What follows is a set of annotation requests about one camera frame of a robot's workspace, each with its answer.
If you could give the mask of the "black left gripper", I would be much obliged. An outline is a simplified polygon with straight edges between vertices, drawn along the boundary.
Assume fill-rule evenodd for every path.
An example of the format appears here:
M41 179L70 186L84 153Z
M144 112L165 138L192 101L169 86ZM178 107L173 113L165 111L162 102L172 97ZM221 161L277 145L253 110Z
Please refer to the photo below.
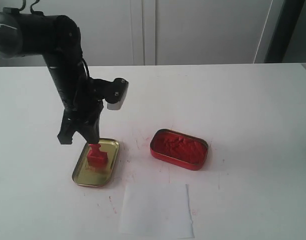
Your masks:
M67 99L62 99L64 112L60 131L57 138L61 145L71 145L73 136L78 131L88 144L97 144L100 139L100 115L104 108L103 101L96 99L87 103L82 108L69 104Z

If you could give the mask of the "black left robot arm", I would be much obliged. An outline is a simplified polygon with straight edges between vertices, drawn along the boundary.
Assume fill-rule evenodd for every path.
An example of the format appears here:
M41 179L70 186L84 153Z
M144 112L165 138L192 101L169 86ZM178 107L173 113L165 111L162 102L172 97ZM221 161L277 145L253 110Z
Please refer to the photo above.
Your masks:
M57 138L70 145L78 132L89 144L100 138L103 102L83 58L81 32L66 15L25 14L5 7L0 12L0 58L41 55L64 106Z

